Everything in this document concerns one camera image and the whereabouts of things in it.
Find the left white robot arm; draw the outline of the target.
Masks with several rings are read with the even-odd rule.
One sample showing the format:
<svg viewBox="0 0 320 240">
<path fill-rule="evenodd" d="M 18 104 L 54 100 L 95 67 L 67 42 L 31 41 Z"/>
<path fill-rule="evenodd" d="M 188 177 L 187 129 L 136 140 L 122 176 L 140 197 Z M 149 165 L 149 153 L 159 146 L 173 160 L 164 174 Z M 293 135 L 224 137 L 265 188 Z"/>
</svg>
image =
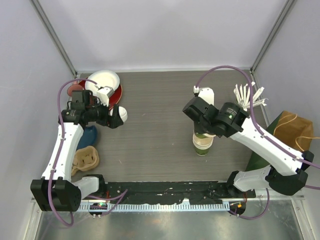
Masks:
<svg viewBox="0 0 320 240">
<path fill-rule="evenodd" d="M 85 127 L 96 123 L 115 129 L 128 119 L 124 107 L 115 104 L 110 109 L 102 100 L 90 90 L 75 90 L 67 108 L 61 111 L 52 156 L 41 178 L 30 185 L 42 211 L 75 212 L 87 196 L 100 200 L 106 195 L 105 179 L 100 174 L 84 176 L 75 183 L 71 180 L 74 156 Z"/>
</svg>

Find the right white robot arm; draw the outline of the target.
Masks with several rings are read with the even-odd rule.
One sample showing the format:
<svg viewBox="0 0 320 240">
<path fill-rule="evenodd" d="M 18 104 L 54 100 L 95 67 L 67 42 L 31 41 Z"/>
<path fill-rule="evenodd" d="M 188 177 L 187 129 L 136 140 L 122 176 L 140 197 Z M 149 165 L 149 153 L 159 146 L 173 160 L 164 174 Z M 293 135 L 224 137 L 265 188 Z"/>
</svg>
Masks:
<svg viewBox="0 0 320 240">
<path fill-rule="evenodd" d="M 182 110 L 200 131 L 217 137 L 230 138 L 243 144 L 268 162 L 250 171 L 234 171 L 226 183 L 226 193 L 233 198 L 254 189 L 271 188 L 286 196 L 293 196 L 304 188 L 308 174 L 303 164 L 311 165 L 313 154 L 289 147 L 262 129 L 252 116 L 232 102 L 221 109 L 203 98 L 192 98 Z"/>
</svg>

